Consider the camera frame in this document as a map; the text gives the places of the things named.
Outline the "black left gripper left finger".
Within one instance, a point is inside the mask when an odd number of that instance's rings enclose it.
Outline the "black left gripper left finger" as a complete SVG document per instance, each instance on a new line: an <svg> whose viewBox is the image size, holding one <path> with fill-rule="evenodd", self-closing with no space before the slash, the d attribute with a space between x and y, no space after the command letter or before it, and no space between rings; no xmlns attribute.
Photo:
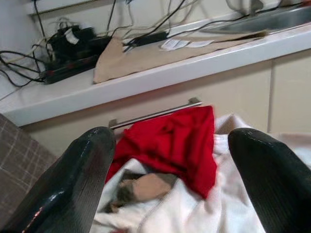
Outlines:
<svg viewBox="0 0 311 233"><path fill-rule="evenodd" d="M114 158L116 139L107 127L76 138L35 182L2 233L87 233Z"/></svg>

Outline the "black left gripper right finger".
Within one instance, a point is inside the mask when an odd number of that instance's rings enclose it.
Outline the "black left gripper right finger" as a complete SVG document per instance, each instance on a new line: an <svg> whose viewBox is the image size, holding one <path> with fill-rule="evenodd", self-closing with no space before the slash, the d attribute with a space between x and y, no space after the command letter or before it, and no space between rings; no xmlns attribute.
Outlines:
<svg viewBox="0 0 311 233"><path fill-rule="evenodd" d="M251 128L234 129L228 145L267 233L311 231L311 171L283 142Z"/></svg>

